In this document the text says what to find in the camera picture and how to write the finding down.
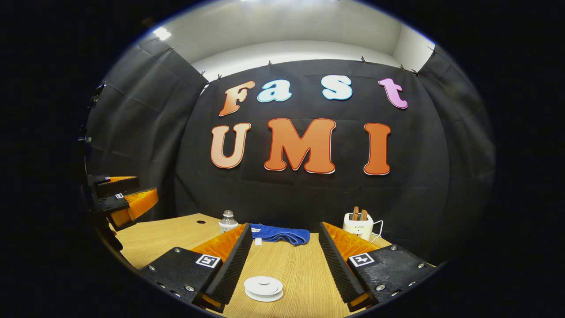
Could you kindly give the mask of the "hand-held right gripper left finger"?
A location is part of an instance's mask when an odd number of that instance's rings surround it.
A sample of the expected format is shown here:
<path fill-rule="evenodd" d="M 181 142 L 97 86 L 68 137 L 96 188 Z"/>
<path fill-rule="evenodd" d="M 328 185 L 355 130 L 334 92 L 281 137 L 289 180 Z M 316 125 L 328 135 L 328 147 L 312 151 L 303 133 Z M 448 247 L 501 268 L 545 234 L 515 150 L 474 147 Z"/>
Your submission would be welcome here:
<path fill-rule="evenodd" d="M 252 245 L 249 223 L 238 225 L 191 250 L 174 247 L 140 272 L 186 304 L 224 312 Z"/>

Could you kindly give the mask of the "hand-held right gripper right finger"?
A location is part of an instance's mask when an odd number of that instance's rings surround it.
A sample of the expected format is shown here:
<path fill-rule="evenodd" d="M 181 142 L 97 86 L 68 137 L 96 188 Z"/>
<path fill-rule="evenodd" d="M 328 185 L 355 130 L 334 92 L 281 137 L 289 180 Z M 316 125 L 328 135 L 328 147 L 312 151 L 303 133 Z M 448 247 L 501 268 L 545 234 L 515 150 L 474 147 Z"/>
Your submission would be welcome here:
<path fill-rule="evenodd" d="M 437 269 L 398 244 L 377 247 L 327 222 L 320 223 L 319 242 L 350 312 L 389 302 Z"/>

